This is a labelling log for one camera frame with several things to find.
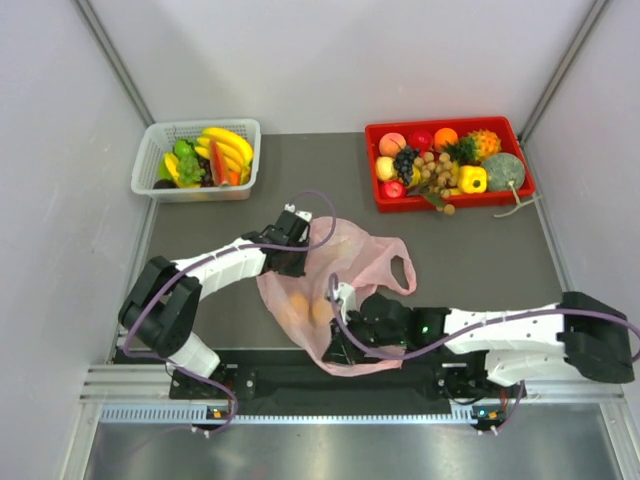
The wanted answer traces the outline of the pink plastic bag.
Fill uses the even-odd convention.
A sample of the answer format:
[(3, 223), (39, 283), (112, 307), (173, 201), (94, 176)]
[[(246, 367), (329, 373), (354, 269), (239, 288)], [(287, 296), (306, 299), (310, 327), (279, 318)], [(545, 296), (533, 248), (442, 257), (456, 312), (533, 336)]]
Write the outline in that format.
[[(311, 317), (311, 304), (318, 298), (325, 299), (332, 273), (354, 287), (358, 305), (379, 287), (410, 295), (417, 288), (417, 276), (405, 243), (398, 237), (372, 236), (356, 224), (339, 219), (329, 241), (308, 253), (303, 277), (270, 272), (257, 278), (266, 308), (289, 339), (325, 372), (338, 377), (356, 377), (401, 368), (400, 360), (374, 360), (353, 366), (322, 361), (330, 343), (330, 322), (317, 326)], [(294, 293), (306, 296), (309, 302), (306, 316), (294, 312), (289, 300)]]

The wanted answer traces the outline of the dark purple grape bunch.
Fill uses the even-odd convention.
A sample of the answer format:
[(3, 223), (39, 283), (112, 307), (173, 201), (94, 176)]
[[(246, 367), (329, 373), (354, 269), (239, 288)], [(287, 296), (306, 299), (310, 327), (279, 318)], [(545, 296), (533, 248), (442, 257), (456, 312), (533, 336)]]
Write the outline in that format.
[(421, 179), (421, 172), (415, 161), (419, 158), (420, 151), (410, 146), (401, 149), (395, 156), (393, 167), (396, 178), (407, 188), (417, 186)]

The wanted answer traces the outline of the longan bunch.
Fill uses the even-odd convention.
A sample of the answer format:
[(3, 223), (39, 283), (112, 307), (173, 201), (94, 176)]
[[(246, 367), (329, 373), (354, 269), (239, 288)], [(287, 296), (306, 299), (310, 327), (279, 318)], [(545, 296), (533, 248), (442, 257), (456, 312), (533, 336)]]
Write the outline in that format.
[(456, 212), (451, 203), (456, 178), (450, 156), (447, 153), (435, 154), (427, 151), (414, 159), (414, 166), (419, 178), (409, 193), (423, 198), (437, 211), (452, 216)]

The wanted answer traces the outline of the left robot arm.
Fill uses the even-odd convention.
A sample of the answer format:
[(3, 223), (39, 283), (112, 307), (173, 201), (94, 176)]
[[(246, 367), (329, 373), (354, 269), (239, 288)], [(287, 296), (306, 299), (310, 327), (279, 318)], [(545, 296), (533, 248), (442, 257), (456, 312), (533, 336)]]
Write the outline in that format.
[(119, 312), (126, 329), (155, 355), (192, 374), (192, 384), (205, 396), (226, 387), (219, 356), (194, 332), (199, 303), (241, 280), (275, 272), (304, 275), (312, 214), (289, 204), (277, 221), (242, 235), (229, 245), (191, 259), (149, 260)]

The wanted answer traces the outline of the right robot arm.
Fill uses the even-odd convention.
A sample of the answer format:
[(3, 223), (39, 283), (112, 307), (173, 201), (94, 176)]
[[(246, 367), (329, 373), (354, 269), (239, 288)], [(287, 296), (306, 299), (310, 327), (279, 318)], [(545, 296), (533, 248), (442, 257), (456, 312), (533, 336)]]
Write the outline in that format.
[(521, 380), (578, 372), (600, 383), (635, 379), (627, 317), (577, 291), (547, 306), (504, 312), (448, 307), (406, 307), (381, 294), (356, 305), (338, 301), (330, 323), (327, 363), (349, 366), (381, 360), (426, 357), (438, 364), (463, 364), (467, 384), (487, 396)]

